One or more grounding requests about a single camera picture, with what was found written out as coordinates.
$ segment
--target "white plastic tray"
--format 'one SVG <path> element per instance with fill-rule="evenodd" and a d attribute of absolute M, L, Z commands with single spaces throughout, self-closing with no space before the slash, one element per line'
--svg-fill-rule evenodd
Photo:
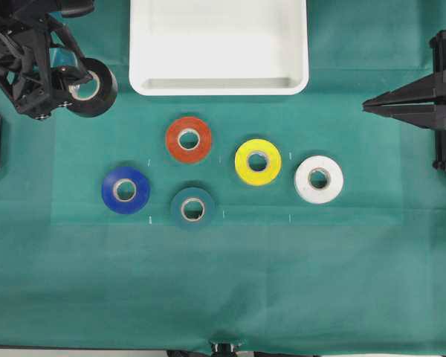
<path fill-rule="evenodd" d="M 143 95 L 299 93 L 306 0 L 132 0 L 129 67 Z"/>

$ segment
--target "black tape roll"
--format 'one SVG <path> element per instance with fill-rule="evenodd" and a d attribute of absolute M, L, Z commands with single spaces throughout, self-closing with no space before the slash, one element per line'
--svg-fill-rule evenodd
<path fill-rule="evenodd" d="M 101 61 L 94 58 L 81 60 L 89 74 L 97 81 L 95 92 L 88 97 L 80 98 L 70 87 L 69 91 L 73 97 L 69 110 L 81 117 L 92 118 L 105 113 L 117 97 L 117 81 L 111 70 Z"/>

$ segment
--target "green tablecloth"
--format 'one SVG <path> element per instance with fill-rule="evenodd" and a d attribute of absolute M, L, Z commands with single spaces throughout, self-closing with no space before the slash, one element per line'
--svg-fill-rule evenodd
<path fill-rule="evenodd" d="M 117 76 L 109 112 L 63 109 L 40 123 L 0 92 L 0 344 L 446 354 L 446 174 L 430 165 L 433 133 L 361 111 L 430 72 L 427 42 L 446 28 L 446 0 L 308 8 L 311 80 L 299 95 L 141 97 L 128 81 L 129 1 L 112 0 L 68 20 L 85 53 Z M 168 125 L 188 113 L 215 139 L 195 166 L 164 146 Z M 267 187 L 234 172 L 236 148 L 253 136 L 282 153 Z M 346 177 L 321 207 L 292 183 L 313 154 L 333 157 Z M 120 164 L 152 184 L 133 216 L 100 198 Z M 188 184 L 218 204 L 200 233 L 170 219 Z"/>

